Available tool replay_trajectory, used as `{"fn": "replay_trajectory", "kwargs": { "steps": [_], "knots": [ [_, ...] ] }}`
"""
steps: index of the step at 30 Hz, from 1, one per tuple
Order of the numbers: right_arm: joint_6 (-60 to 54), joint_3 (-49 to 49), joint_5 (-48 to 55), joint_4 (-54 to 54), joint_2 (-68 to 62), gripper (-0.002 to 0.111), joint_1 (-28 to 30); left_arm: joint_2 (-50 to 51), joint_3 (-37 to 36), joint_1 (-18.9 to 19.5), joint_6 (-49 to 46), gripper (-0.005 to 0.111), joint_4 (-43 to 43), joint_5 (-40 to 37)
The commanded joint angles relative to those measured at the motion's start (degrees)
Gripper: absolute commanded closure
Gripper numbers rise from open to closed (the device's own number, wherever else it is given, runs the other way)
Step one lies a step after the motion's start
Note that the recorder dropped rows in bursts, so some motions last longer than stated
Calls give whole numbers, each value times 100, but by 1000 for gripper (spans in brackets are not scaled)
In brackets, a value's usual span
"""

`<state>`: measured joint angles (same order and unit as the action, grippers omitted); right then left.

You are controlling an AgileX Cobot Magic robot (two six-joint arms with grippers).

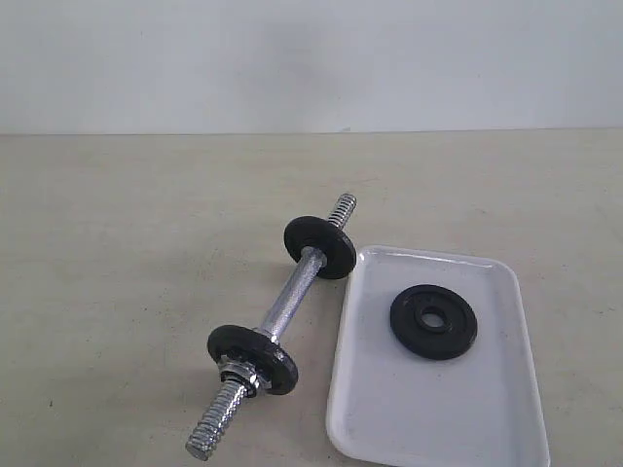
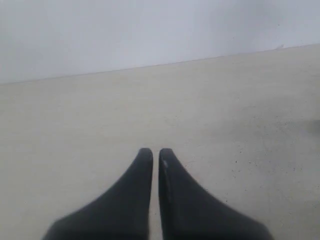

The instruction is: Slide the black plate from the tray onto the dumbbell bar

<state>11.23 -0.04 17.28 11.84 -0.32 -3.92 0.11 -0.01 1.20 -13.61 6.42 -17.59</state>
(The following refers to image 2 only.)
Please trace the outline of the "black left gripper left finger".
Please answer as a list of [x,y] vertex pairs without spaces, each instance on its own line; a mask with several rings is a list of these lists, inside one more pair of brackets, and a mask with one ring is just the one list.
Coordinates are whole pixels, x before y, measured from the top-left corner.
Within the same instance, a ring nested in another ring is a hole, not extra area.
[[45,240],[147,240],[153,153],[141,148],[132,164],[105,193],[53,223]]

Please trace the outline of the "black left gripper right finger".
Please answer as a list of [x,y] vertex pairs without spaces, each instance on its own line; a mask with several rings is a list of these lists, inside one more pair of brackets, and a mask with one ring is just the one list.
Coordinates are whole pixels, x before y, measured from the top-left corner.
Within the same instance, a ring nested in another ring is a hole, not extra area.
[[165,240],[273,239],[262,223],[207,192],[170,148],[159,152],[158,197]]

